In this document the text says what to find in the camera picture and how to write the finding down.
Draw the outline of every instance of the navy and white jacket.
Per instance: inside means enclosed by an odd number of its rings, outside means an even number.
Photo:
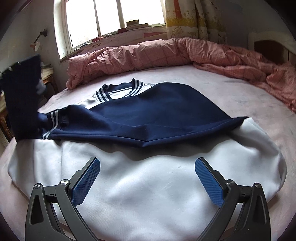
[[[133,79],[104,85],[78,105],[38,114],[37,139],[112,141],[145,147],[229,132],[246,117],[230,118],[188,85],[154,86]]]

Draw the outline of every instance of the wooden table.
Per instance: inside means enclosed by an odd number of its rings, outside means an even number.
[[[47,85],[50,84],[53,89],[54,93],[57,94],[58,88],[53,78],[54,69],[53,68],[44,68],[41,70],[41,80],[42,82]],[[4,96],[0,96],[0,128],[5,135],[6,139],[10,141],[13,138],[13,133],[8,128],[6,123],[6,117],[8,115],[7,109],[6,109],[6,103]]]

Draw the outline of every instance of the wall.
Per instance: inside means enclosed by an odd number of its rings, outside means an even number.
[[[30,31],[29,36],[34,41],[43,29],[47,29],[47,37],[39,38],[40,48],[37,53],[45,64],[51,64],[54,68],[54,79],[58,89],[61,91],[66,88],[68,79],[68,62],[60,64],[57,50],[57,43],[54,34],[54,0],[33,0],[29,4],[30,8]]]
[[[23,9],[0,41],[0,71],[30,56],[30,9]]]
[[[229,45],[248,48],[248,34],[276,31],[291,35],[281,17],[264,0],[216,0],[226,24]]]

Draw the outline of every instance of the pink duvet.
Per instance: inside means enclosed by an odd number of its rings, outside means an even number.
[[[247,80],[296,112],[296,71],[290,63],[278,66],[254,51],[191,38],[108,47],[72,57],[67,87],[74,89],[105,74],[190,63],[198,69]]]

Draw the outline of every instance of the curtain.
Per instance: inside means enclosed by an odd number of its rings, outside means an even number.
[[[227,43],[215,0],[165,0],[168,39],[191,37]]]

